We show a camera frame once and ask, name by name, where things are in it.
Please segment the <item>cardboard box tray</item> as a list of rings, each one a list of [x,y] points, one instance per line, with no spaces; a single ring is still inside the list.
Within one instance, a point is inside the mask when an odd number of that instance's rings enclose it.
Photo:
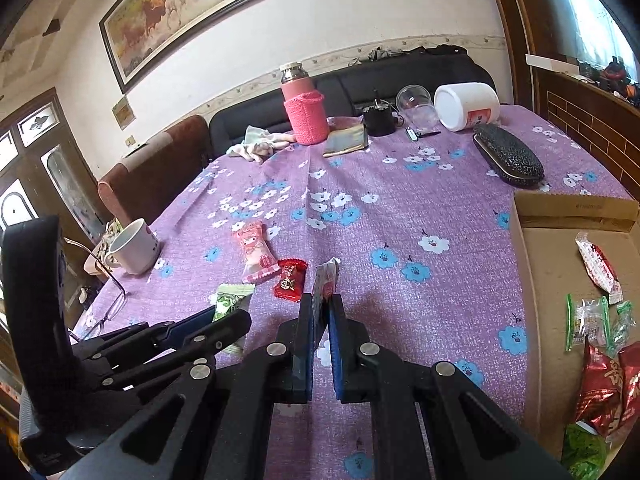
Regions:
[[[634,200],[517,192],[510,220],[527,337],[523,425],[560,457],[584,370],[585,344],[604,336],[590,309],[615,318],[608,292],[588,274],[578,243],[596,245],[616,274],[624,300],[639,303],[639,205]]]

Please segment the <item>light green snack packet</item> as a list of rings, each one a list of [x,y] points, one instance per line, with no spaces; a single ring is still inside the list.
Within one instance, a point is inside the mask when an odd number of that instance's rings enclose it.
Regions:
[[[215,323],[238,309],[250,310],[250,298],[254,290],[254,284],[220,284],[216,292],[208,297],[209,305],[214,307],[212,322]]]

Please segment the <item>dark red foil snack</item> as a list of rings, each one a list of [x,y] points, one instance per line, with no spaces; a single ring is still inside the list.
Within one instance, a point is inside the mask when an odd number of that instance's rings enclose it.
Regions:
[[[617,427],[622,414],[622,396],[620,364],[586,339],[574,421],[586,422],[600,436],[606,437]]]

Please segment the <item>white cloth gloves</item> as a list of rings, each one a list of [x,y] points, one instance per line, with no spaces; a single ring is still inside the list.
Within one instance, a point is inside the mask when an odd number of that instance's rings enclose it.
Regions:
[[[266,129],[248,126],[244,139],[238,144],[231,145],[226,154],[261,165],[274,153],[284,150],[295,141],[295,136],[292,133],[269,132]]]

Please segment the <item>purple floral tablecloth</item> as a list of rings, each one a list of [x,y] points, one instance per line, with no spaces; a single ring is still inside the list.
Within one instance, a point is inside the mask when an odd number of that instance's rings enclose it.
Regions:
[[[502,126],[544,164],[537,190],[630,198],[605,166],[544,118],[503,106]],[[221,156],[153,222],[160,258],[142,276],[114,274],[77,322],[82,337],[140,322],[179,321],[241,283],[234,233],[266,228],[279,259],[314,272],[341,259],[337,291],[371,338],[422,365],[453,362],[503,411],[522,420],[527,337],[510,235],[514,188],[488,168],[471,133],[411,142],[405,131],[324,158],[295,145],[262,165]],[[265,479],[372,479],[370,408],[336,400],[326,334],[314,352],[314,397],[274,407]]]

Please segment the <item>clear glass cup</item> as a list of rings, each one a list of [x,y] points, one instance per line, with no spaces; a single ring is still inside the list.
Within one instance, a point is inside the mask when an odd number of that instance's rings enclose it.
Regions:
[[[396,107],[405,122],[420,133],[436,131],[439,119],[431,93],[420,84],[408,84],[396,96]]]

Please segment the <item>white plastic jar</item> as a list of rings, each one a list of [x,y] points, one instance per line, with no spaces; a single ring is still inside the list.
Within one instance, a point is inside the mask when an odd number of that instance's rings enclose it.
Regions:
[[[439,121],[452,132],[492,124],[500,117],[498,94],[484,82],[443,84],[436,89],[433,101]]]

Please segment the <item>black textured glasses case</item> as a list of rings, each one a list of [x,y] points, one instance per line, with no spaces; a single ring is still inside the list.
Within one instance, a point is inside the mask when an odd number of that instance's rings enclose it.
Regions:
[[[544,166],[517,136],[494,124],[473,129],[473,142],[497,176],[516,188],[534,188],[544,180]]]

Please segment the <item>small red candy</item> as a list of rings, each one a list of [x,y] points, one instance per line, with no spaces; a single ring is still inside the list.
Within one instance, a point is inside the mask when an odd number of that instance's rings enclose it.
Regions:
[[[273,296],[299,302],[304,293],[307,263],[304,260],[288,258],[280,260],[279,266],[280,275],[273,286]]]

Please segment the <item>red white snack packet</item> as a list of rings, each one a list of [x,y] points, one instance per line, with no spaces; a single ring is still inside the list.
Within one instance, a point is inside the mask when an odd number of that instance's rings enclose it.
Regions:
[[[587,274],[593,284],[606,293],[608,303],[620,304],[623,302],[624,293],[620,280],[601,248],[590,242],[586,232],[578,232],[575,237],[575,243]]]
[[[334,294],[341,263],[340,258],[333,257],[318,267],[312,290],[314,314],[319,314],[322,304]]]

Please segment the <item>pink sleeved thermos bottle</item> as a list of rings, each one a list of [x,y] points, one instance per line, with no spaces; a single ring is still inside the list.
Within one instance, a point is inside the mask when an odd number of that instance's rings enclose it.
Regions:
[[[281,91],[296,142],[303,145],[319,144],[329,136],[323,94],[314,88],[314,82],[299,62],[280,66]]]

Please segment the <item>wooden brick pattern cabinet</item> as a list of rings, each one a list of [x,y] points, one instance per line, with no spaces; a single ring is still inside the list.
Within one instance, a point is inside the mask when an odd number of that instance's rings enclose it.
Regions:
[[[573,62],[558,52],[560,23],[550,0],[496,0],[510,55],[514,102],[561,127],[639,196],[639,112],[589,82],[529,66],[526,55]]]

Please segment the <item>pink checkered snack packet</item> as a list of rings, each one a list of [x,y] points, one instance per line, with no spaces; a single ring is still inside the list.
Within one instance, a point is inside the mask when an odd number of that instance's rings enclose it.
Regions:
[[[244,283],[258,284],[278,273],[280,270],[278,259],[268,245],[262,222],[247,223],[234,233],[234,238],[242,250]]]

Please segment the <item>small black container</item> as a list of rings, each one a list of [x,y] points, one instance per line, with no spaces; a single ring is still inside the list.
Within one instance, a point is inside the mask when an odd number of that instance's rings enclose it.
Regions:
[[[369,136],[388,136],[398,127],[392,104],[382,99],[378,90],[374,90],[373,102],[362,110],[362,123]]]

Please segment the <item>clear green edged snack packet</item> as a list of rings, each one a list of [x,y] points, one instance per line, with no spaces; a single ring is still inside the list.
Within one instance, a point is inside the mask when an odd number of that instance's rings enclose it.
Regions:
[[[565,305],[565,352],[571,352],[574,347],[586,342],[601,349],[611,344],[608,298],[602,296],[599,299],[575,301],[570,294],[567,294]]]

